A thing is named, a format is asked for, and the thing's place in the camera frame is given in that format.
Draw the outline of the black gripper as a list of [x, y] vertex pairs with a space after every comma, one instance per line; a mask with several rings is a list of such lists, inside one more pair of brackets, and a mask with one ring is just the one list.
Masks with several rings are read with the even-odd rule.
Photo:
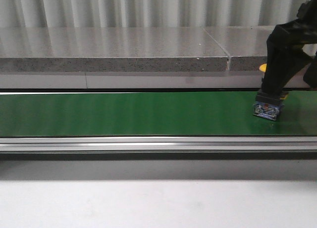
[[290, 79], [308, 66], [303, 80], [311, 88], [317, 86], [317, 58], [303, 51], [304, 45], [317, 43], [317, 0], [301, 4], [297, 19], [276, 25], [269, 35], [267, 67], [261, 89], [278, 95]]

